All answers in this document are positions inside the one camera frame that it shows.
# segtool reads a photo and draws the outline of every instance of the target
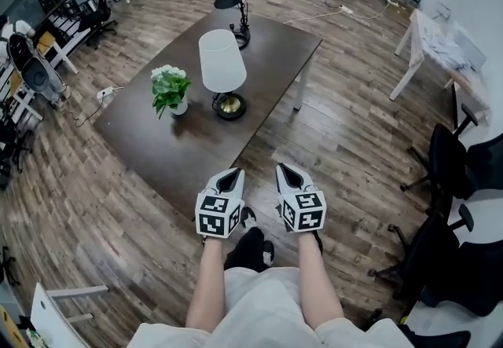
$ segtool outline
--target potted plant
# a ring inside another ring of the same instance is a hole
[[[186,92],[190,83],[185,71],[169,64],[152,70],[152,106],[159,114],[159,119],[166,107],[175,115],[185,113],[188,107]]]

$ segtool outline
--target white pot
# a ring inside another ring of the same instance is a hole
[[[185,113],[187,108],[189,107],[189,102],[187,102],[187,94],[183,97],[182,102],[178,104],[176,109],[168,108],[173,115],[182,115]]]

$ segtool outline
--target gold lamp base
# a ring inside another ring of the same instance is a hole
[[[224,94],[221,102],[217,103],[218,116],[225,120],[240,118],[246,111],[246,103],[241,95],[236,93]]]

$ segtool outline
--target white lampshade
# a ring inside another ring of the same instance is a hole
[[[229,93],[246,79],[246,67],[236,37],[229,30],[213,30],[199,40],[203,84],[214,93]]]

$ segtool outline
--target white lamp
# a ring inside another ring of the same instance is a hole
[[[241,95],[233,93],[246,79],[246,67],[234,34],[229,30],[213,30],[199,40],[203,84],[217,93],[213,108],[226,120],[244,114],[246,104]]]

